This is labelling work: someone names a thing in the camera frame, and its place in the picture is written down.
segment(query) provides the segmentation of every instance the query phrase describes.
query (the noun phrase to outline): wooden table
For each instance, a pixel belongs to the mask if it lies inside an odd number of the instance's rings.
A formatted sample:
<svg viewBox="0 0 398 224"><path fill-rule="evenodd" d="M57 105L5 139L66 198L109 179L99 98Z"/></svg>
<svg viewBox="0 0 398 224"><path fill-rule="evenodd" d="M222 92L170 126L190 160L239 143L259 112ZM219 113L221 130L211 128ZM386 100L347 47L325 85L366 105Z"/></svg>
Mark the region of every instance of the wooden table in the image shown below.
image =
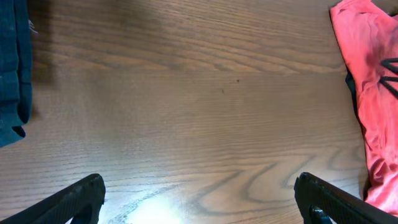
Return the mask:
<svg viewBox="0 0 398 224"><path fill-rule="evenodd" d="M91 173L100 223L302 223L304 171L361 195L335 3L30 0L34 110L0 149L0 219Z"/></svg>

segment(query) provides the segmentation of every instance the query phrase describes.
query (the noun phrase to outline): pink cloth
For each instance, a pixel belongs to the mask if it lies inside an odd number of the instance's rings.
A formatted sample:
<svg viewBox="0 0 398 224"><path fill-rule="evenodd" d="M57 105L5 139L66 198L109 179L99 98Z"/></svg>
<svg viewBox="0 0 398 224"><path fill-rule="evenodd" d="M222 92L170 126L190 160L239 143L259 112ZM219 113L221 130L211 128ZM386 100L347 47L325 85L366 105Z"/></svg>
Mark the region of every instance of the pink cloth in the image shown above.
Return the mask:
<svg viewBox="0 0 398 224"><path fill-rule="evenodd" d="M355 81L371 181L366 202L398 215L398 99L379 83L382 76L398 77L380 64L398 58L398 17L387 15L370 0L343 0L330 14ZM397 83L389 84L398 90Z"/></svg>

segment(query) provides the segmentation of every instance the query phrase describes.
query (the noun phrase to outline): folded cloth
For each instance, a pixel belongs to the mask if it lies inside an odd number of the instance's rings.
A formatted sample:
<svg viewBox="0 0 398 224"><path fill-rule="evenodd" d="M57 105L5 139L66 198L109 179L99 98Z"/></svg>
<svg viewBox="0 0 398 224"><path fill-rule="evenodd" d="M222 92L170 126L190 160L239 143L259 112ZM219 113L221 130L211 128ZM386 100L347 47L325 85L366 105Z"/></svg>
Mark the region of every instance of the folded cloth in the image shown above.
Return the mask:
<svg viewBox="0 0 398 224"><path fill-rule="evenodd" d="M32 46L26 0L0 6L0 147L25 137L32 108Z"/></svg>
<svg viewBox="0 0 398 224"><path fill-rule="evenodd" d="M330 11L352 73L371 187L365 201L398 215L398 99L379 81L398 77L381 65L398 58L398 21L370 0L343 0ZM398 83L389 83L398 90Z"/></svg>

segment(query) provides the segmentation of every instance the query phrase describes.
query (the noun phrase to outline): table surface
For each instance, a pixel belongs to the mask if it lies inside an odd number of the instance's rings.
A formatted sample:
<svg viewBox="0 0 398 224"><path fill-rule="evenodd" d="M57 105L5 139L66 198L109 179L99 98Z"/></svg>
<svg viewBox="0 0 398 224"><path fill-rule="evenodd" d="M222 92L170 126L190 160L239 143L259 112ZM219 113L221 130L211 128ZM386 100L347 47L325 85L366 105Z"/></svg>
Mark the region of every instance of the table surface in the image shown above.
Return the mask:
<svg viewBox="0 0 398 224"><path fill-rule="evenodd" d="M335 3L29 1L34 109L0 149L0 219L91 173L99 223L302 223L301 172L359 197Z"/></svg>

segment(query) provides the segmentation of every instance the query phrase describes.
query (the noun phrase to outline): dark teal cloth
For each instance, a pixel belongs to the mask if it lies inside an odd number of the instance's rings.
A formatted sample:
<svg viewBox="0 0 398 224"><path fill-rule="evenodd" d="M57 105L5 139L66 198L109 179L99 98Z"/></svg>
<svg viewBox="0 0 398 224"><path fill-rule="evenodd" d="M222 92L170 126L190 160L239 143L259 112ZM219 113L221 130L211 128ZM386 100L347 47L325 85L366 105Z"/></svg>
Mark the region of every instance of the dark teal cloth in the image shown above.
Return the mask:
<svg viewBox="0 0 398 224"><path fill-rule="evenodd" d="M32 45L26 0L0 0L0 147L25 137L32 110Z"/></svg>

